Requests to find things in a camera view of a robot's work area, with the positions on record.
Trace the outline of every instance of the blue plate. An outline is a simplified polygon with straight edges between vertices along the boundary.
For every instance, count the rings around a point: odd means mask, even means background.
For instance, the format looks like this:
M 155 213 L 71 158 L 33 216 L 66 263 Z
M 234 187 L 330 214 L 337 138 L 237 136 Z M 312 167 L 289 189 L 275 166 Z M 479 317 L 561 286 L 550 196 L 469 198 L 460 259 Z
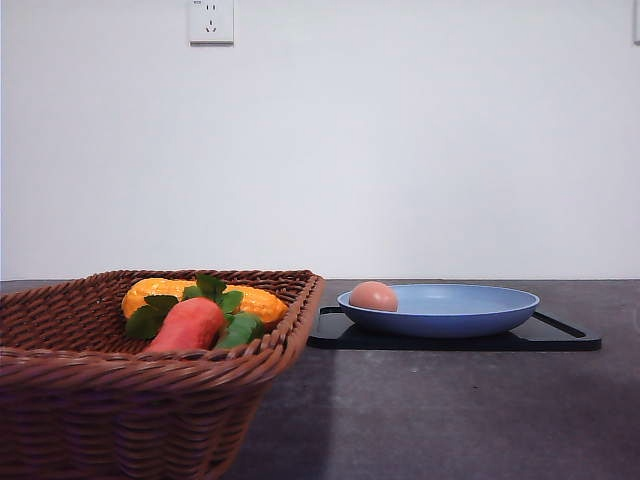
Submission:
M 342 311 L 358 326 L 379 332 L 431 338 L 495 335 L 526 322 L 540 299 L 511 288 L 465 284 L 392 285 L 398 311 L 349 305 L 351 292 L 338 296 Z

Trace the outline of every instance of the brown wicker basket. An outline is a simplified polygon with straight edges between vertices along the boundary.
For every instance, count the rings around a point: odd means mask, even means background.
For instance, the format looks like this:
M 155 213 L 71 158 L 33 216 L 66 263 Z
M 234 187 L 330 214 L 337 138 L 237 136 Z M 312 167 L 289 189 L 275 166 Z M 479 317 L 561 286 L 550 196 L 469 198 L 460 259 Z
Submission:
M 120 302 L 147 277 L 275 293 L 276 329 L 232 350 L 138 353 Z M 0 478 L 214 479 L 273 378 L 298 358 L 323 279 L 310 271 L 115 271 L 2 296 Z

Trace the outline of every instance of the black tray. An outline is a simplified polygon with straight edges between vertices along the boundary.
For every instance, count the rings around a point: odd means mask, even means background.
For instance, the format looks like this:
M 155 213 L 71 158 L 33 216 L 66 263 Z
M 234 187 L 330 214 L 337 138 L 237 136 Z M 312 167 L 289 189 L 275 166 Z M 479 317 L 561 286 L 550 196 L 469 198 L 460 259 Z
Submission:
M 349 350 L 484 350 L 579 351 L 598 350 L 599 335 L 577 325 L 534 312 L 522 325 L 506 333 L 473 338 L 419 338 L 365 330 L 353 323 L 340 307 L 322 307 L 307 345 Z

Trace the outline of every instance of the brown egg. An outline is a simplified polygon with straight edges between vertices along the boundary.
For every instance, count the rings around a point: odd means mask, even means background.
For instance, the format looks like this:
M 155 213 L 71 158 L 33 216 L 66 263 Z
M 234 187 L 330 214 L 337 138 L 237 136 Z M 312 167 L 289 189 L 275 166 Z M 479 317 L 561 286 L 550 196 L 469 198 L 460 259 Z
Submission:
M 398 310 L 398 297 L 391 287 L 382 282 L 363 282 L 351 291 L 349 304 L 371 310 L 395 312 Z

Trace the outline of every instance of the electrical outlet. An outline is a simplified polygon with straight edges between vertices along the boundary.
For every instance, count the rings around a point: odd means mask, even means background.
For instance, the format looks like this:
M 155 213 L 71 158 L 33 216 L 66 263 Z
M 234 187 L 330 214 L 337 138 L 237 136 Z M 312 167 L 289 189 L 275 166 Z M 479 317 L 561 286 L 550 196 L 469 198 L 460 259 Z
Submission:
M 233 44 L 234 0 L 189 0 L 191 45 Z

